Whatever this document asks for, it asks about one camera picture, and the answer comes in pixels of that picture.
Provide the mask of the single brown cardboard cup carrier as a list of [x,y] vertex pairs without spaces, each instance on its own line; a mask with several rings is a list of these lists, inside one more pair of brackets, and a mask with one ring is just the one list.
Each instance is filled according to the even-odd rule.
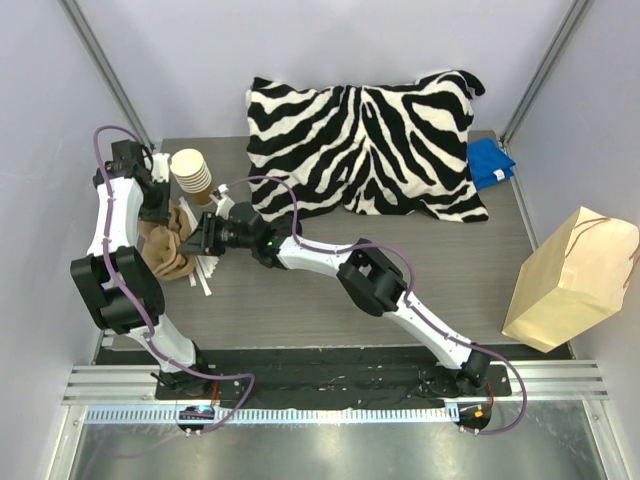
[[141,255],[152,269],[176,260],[179,245],[191,232],[186,212],[172,201],[166,225],[139,220],[138,230],[143,239]]

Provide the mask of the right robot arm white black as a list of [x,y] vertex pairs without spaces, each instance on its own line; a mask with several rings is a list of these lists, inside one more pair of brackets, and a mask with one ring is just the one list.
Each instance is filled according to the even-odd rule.
[[337,279],[364,313],[392,320],[451,370],[460,394],[474,395],[488,381],[491,355],[457,333],[414,293],[402,271],[379,244],[361,238],[354,245],[331,245],[302,238],[297,218],[287,214],[268,222],[247,202],[227,216],[202,214],[193,233],[178,247],[184,255],[223,255],[228,248],[248,249],[267,268],[304,270]]

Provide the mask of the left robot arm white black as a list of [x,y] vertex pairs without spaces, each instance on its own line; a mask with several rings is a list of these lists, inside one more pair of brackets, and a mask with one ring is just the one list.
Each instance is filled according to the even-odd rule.
[[152,265],[151,240],[166,240],[158,260],[183,271],[175,253],[176,209],[170,203],[168,160],[136,140],[111,145],[92,179],[99,197],[96,230],[85,257],[72,261],[71,277],[96,326],[139,343],[158,363],[158,382],[184,396],[208,395],[213,375],[197,345],[166,314],[164,293]]

